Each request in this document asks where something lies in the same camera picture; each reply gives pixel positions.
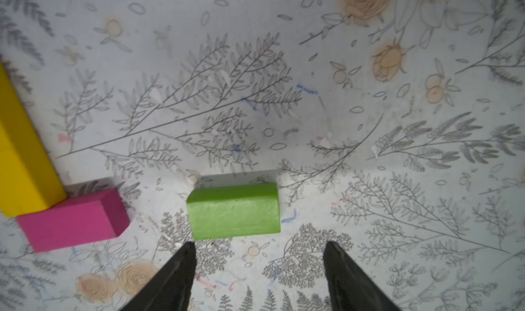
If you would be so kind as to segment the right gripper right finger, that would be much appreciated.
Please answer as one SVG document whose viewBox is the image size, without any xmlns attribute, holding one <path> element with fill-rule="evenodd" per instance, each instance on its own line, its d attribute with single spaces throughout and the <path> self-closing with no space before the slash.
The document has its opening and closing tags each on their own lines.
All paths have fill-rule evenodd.
<svg viewBox="0 0 525 311">
<path fill-rule="evenodd" d="M 400 311 L 337 242 L 327 242 L 323 262 L 332 310 Z"/>
</svg>

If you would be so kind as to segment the yellow block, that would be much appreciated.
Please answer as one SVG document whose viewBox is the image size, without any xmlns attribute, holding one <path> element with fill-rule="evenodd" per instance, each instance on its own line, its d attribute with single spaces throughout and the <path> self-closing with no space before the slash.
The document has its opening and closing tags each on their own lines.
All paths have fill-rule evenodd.
<svg viewBox="0 0 525 311">
<path fill-rule="evenodd" d="M 67 198 L 5 69 L 1 69 L 1 212 L 47 210 Z"/>
</svg>

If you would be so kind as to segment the green block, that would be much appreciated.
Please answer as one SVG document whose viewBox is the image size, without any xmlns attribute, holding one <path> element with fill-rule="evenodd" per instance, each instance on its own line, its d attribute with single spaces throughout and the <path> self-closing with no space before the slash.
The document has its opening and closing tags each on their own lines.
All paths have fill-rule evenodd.
<svg viewBox="0 0 525 311">
<path fill-rule="evenodd" d="M 195 240 L 281 232 L 275 183 L 195 189 L 187 212 Z"/>
</svg>

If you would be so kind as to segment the magenta block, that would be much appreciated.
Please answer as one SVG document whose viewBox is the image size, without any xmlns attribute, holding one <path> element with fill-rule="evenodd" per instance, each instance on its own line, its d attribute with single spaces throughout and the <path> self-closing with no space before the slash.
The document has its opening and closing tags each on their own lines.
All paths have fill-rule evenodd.
<svg viewBox="0 0 525 311">
<path fill-rule="evenodd" d="M 36 253 L 114 239 L 130 225 L 117 189 L 68 198 L 16 220 Z"/>
</svg>

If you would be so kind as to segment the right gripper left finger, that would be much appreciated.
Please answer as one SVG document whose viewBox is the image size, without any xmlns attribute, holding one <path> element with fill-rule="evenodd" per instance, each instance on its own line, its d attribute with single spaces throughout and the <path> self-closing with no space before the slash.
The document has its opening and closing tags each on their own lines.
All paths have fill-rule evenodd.
<svg viewBox="0 0 525 311">
<path fill-rule="evenodd" d="M 196 246 L 186 242 L 122 311 L 184 311 L 196 274 Z"/>
</svg>

